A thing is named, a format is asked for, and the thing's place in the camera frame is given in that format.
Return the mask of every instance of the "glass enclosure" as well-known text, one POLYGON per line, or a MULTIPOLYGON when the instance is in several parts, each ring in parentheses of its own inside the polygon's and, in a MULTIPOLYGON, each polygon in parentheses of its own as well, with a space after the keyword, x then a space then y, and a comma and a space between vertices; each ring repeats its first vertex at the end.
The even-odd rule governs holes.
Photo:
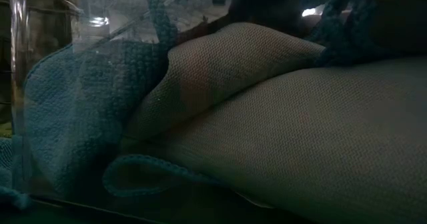
POLYGON ((154 223, 427 222, 426 7, 0 0, 0 185, 154 223))

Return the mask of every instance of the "beige mesh fabric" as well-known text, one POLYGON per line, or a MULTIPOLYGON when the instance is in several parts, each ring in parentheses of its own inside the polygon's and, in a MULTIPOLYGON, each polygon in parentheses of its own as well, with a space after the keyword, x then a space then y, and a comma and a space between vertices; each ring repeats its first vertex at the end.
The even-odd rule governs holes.
POLYGON ((280 75, 149 141, 170 161, 320 223, 425 223, 425 63, 280 75))
POLYGON ((163 81, 142 101, 126 135, 144 140, 253 84, 308 67, 323 47, 249 23, 230 25, 169 52, 163 81))

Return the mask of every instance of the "mesh cushion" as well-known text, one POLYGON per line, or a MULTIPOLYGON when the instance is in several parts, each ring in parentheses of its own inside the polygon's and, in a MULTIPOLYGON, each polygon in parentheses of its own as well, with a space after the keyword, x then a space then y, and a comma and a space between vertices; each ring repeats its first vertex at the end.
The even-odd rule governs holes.
POLYGON ((143 140, 165 131, 246 87, 310 66, 322 50, 249 23, 184 43, 169 52, 166 76, 137 108, 127 135, 143 140))
POLYGON ((314 221, 423 223, 425 62, 281 75, 149 141, 165 158, 314 221))

